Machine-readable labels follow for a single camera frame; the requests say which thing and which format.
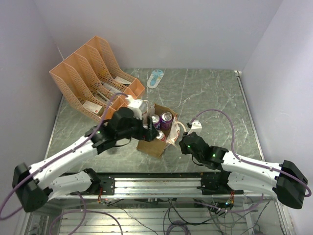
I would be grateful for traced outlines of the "canvas bag brown printed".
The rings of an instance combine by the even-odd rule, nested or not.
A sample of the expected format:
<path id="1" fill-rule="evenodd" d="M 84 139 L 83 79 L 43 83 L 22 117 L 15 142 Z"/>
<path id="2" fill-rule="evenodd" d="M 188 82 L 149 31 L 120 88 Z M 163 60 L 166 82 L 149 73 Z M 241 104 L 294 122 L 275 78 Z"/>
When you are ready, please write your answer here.
<path id="1" fill-rule="evenodd" d="M 180 121 L 178 121 L 177 113 L 175 113 L 172 109 L 168 107 L 164 107 L 155 103 L 151 107 L 150 114 L 160 116 L 163 112 L 166 111 L 170 112 L 173 115 L 173 121 L 171 128 L 169 130 L 163 131 L 163 133 L 165 134 L 165 140 L 155 138 L 151 142 L 139 141 L 137 144 L 138 151 L 146 153 L 153 157 L 161 157 L 164 150 L 170 145 L 178 148 L 176 141 L 179 138 L 179 135 L 183 134 L 186 130 L 185 126 Z"/>

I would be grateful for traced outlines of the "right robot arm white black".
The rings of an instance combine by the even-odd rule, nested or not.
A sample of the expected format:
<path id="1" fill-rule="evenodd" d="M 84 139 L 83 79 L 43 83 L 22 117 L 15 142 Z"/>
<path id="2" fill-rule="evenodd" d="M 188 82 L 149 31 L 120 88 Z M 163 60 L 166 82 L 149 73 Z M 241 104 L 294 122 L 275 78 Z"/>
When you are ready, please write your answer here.
<path id="1" fill-rule="evenodd" d="M 308 180 L 291 161 L 276 164 L 234 156 L 225 148 L 210 146 L 195 132 L 184 135 L 179 146 L 182 154 L 223 173 L 215 182 L 216 190 L 222 194 L 230 190 L 252 191 L 274 196 L 293 209 L 303 207 Z"/>

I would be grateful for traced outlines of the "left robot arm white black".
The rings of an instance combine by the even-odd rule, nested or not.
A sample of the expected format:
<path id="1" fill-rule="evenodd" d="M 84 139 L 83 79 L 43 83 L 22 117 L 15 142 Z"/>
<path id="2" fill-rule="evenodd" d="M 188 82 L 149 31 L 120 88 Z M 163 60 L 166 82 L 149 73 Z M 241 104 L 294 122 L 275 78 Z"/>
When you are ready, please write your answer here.
<path id="1" fill-rule="evenodd" d="M 127 107 L 119 108 L 112 118 L 103 120 L 98 126 L 89 129 L 84 136 L 58 154 L 27 166 L 19 164 L 14 169 L 12 187 L 25 212 L 41 208 L 60 192 L 62 174 L 75 164 L 95 157 L 116 147 L 122 139 L 136 139 L 151 142 L 158 136 L 152 119 L 147 119 L 148 127 L 134 111 Z"/>

